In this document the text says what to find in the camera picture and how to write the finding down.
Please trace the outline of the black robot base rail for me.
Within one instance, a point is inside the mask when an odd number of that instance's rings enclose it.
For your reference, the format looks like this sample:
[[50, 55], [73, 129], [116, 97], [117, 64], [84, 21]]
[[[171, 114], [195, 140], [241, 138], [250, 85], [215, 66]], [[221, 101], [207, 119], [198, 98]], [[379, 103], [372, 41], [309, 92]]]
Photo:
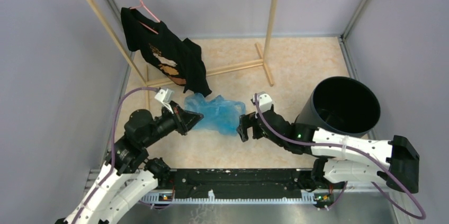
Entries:
[[171, 169], [138, 199], [157, 208], [175, 204], [332, 204], [342, 188], [366, 192], [362, 183], [331, 184], [310, 168]]

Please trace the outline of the metal corner frame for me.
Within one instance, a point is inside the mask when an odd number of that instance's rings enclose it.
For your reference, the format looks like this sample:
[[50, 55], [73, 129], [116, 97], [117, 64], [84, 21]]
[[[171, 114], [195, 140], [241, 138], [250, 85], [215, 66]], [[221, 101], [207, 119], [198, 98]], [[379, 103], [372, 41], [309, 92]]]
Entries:
[[[124, 44], [120, 4], [116, 0], [95, 1], [118, 41]], [[100, 133], [94, 138], [95, 148], [92, 149], [92, 159], [95, 160], [96, 166], [101, 165], [107, 152], [114, 122], [115, 105], [126, 89], [130, 74], [130, 67], [123, 57], [123, 53], [116, 46], [107, 29], [103, 24], [100, 24], [98, 29], [101, 30], [103, 37], [95, 41], [99, 48], [99, 51], [95, 54], [98, 59], [95, 68], [98, 69], [100, 75], [96, 77], [95, 94], [93, 96], [96, 97], [95, 111], [100, 113], [102, 117], [92, 122]]]
[[357, 73], [357, 69], [354, 63], [354, 59], [352, 58], [352, 55], [349, 50], [348, 46], [348, 39], [351, 36], [354, 27], [358, 23], [362, 13], [364, 12], [365, 8], [367, 7], [370, 0], [360, 0], [355, 12], [353, 13], [350, 21], [348, 22], [345, 30], [343, 33], [338, 37], [338, 42], [340, 49], [343, 54], [344, 62], [348, 71], [348, 75], [350, 78], [354, 80], [359, 80], [359, 76]]

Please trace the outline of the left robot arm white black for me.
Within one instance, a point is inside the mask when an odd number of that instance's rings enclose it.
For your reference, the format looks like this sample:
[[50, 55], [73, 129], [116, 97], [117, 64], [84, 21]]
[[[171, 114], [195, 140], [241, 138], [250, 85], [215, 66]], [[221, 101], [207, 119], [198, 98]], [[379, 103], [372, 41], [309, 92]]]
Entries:
[[150, 159], [147, 148], [174, 131], [185, 136], [203, 115], [169, 105], [155, 118], [145, 109], [131, 113], [90, 190], [57, 223], [118, 223], [144, 195], [174, 185], [170, 167], [161, 158]]

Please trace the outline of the blue plastic trash bag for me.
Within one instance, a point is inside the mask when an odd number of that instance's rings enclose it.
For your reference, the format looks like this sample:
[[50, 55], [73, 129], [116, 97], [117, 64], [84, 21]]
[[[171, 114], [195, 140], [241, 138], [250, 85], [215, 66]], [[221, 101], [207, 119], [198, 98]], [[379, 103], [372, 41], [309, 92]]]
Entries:
[[208, 101], [202, 94], [194, 93], [184, 99], [184, 107], [203, 115], [194, 130], [212, 130], [225, 136], [238, 135], [239, 118], [246, 113], [245, 103], [227, 100], [221, 95]]

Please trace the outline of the wooden clothes rack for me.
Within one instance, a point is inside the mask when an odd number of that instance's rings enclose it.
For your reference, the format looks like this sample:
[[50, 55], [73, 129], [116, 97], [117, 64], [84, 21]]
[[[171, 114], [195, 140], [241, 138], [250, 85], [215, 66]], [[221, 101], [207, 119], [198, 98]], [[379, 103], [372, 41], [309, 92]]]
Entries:
[[[150, 80], [148, 77], [149, 76], [148, 67], [146, 67], [145, 75], [143, 75], [141, 73], [141, 71], [138, 69], [138, 67], [136, 66], [136, 64], [134, 63], [132, 56], [129, 53], [127, 53], [127, 51], [125, 51], [125, 48], [124, 48], [122, 42], [119, 40], [116, 32], [111, 27], [109, 21], [106, 19], [105, 15], [103, 14], [103, 12], [99, 8], [99, 6], [96, 4], [95, 0], [86, 0], [86, 1], [89, 4], [89, 6], [92, 8], [93, 12], [97, 16], [97, 18], [99, 19], [101, 24], [106, 29], [109, 36], [114, 41], [115, 45], [117, 46], [117, 48], [120, 51], [120, 53], [122, 54], [122, 56], [125, 58], [126, 62], [130, 66], [131, 70], [133, 70], [135, 73], [137, 73], [142, 86], [144, 86], [144, 87], [161, 87], [161, 86], [166, 86], [166, 85], [170, 85], [173, 83], [170, 79]], [[118, 6], [115, 4], [114, 0], [106, 0], [106, 1], [108, 3], [110, 3], [110, 9], [112, 11], [115, 11], [118, 8]], [[274, 21], [275, 21], [275, 14], [276, 14], [276, 9], [277, 9], [277, 1], [278, 0], [271, 0], [270, 13], [269, 13], [269, 18], [268, 18], [268, 25], [267, 25], [267, 31], [266, 31], [266, 35], [265, 35], [264, 45], [262, 46], [259, 42], [255, 43], [255, 48], [256, 48], [259, 58], [255, 59], [255, 60], [247, 61], [247, 62], [240, 62], [237, 64], [230, 64], [230, 65], [225, 65], [225, 66], [221, 66], [221, 67], [217, 67], [217, 68], [208, 69], [207, 73], [206, 73], [207, 77], [225, 74], [225, 73], [231, 73], [234, 71], [251, 69], [251, 68], [255, 68], [255, 67], [262, 67], [266, 74], [266, 78], [267, 78], [269, 85], [274, 86], [274, 79], [273, 79], [271, 70], [268, 66], [268, 62], [267, 62], [267, 55], [268, 55], [269, 49], [270, 49], [273, 26], [274, 26]]]

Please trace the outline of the black printed t-shirt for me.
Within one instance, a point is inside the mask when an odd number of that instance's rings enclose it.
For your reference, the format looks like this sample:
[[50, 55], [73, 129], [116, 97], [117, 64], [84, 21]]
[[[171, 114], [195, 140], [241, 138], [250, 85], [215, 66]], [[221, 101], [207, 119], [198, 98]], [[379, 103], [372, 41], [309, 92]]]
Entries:
[[164, 22], [155, 22], [137, 9], [123, 7], [121, 23], [128, 49], [140, 51], [147, 63], [183, 86], [183, 92], [192, 91], [204, 97], [212, 93], [198, 44], [188, 38], [181, 40]]

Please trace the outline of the metal corner frame right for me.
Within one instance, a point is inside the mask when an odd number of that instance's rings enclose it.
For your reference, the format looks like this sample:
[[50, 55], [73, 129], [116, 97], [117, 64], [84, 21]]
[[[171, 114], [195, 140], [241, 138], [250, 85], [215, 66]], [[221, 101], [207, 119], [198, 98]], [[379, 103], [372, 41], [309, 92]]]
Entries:
[[367, 7], [370, 0], [360, 0], [355, 12], [353, 13], [350, 21], [348, 22], [345, 30], [343, 33], [338, 37], [338, 42], [340, 49], [343, 54], [344, 62], [348, 71], [348, 75], [350, 78], [354, 80], [359, 80], [359, 76], [357, 73], [357, 69], [354, 63], [354, 59], [352, 58], [352, 55], [349, 50], [348, 46], [348, 39], [351, 36], [354, 27], [358, 23], [362, 13], [364, 12], [365, 8]]

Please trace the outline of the black round trash bin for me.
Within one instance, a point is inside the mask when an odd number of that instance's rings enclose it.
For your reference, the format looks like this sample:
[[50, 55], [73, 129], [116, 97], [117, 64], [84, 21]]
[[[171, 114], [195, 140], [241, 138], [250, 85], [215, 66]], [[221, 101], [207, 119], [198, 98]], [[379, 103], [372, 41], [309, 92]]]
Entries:
[[314, 88], [295, 122], [361, 137], [374, 128], [380, 114], [379, 101], [366, 85], [349, 77], [334, 76]]

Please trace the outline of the metal corner frame left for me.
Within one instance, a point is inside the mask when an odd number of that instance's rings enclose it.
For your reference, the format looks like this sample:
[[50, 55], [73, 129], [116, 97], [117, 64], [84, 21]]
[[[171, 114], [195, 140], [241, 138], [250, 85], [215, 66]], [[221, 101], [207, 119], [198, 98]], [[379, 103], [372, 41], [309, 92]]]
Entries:
[[[120, 4], [116, 0], [95, 1], [118, 41], [124, 44]], [[93, 96], [96, 97], [95, 111], [100, 113], [102, 117], [92, 122], [100, 133], [94, 138], [95, 148], [92, 149], [92, 159], [95, 160], [96, 166], [101, 165], [107, 152], [114, 122], [115, 105], [126, 89], [130, 74], [130, 67], [123, 57], [123, 53], [116, 46], [107, 29], [103, 24], [100, 24], [98, 29], [101, 30], [103, 37], [95, 41], [99, 48], [99, 51], [95, 54], [98, 59], [95, 68], [98, 69], [100, 75], [96, 77], [95, 94]]]

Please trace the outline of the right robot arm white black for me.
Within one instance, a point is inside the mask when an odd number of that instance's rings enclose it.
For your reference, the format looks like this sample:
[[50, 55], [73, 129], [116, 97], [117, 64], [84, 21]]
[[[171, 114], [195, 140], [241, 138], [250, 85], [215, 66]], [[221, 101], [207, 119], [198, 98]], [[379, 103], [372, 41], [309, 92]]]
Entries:
[[274, 110], [241, 115], [237, 133], [243, 142], [248, 140], [248, 129], [254, 139], [264, 137], [293, 154], [317, 157], [310, 174], [317, 188], [363, 181], [384, 183], [399, 192], [419, 191], [420, 157], [406, 137], [366, 140], [341, 135], [309, 124], [289, 123]]

